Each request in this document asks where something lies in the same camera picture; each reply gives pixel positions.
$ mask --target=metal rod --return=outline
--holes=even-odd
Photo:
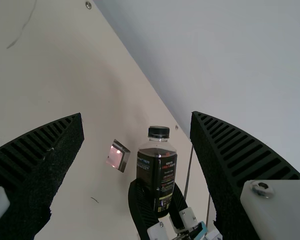
[[[206,225],[206,227],[208,227],[208,221],[209,221],[210,200],[211,200],[211,195],[209,194],[209,200],[208,200],[208,211],[207,211],[207,213],[206,213],[206,221],[205,221],[205,225]]]
[[[190,178],[190,168],[191,168],[191,162],[192,162],[192,154],[194,152],[194,146],[192,145],[191,147],[191,154],[190,154],[190,160],[189,160],[189,167],[188,167],[188,174],[186,176],[186,182],[185,182],[185,189],[184,189],[184,200],[187,198],[187,193],[188,193],[188,185],[189,185],[189,178]]]

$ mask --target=bottle cap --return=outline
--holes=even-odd
[[[170,128],[166,126],[150,126],[148,130],[149,138],[168,139]]]

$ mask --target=screw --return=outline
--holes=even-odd
[[[86,2],[85,2],[85,6],[86,6],[86,8],[89,9],[89,10],[92,9],[92,4],[91,4],[91,2],[89,2],[89,1],[86,1]]]
[[[250,183],[250,189],[252,192],[260,197],[270,199],[275,195],[274,189],[262,181],[252,181]]]
[[[259,187],[261,187],[263,189],[268,189],[269,188],[268,184],[266,184],[264,182],[259,182],[258,185],[259,185]]]

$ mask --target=plastic bottle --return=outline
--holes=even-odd
[[[149,141],[137,154],[136,178],[143,183],[158,218],[168,214],[175,187],[177,151],[168,142],[169,133],[168,127],[150,126]]]

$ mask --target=bottle label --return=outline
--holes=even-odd
[[[158,186],[160,191],[156,198],[158,202],[154,206],[158,213],[167,210],[171,203],[175,187],[177,155],[161,158],[159,167]]]
[[[137,179],[142,179],[152,197],[153,210],[157,213],[169,208],[174,192],[177,155],[151,157],[138,152]]]

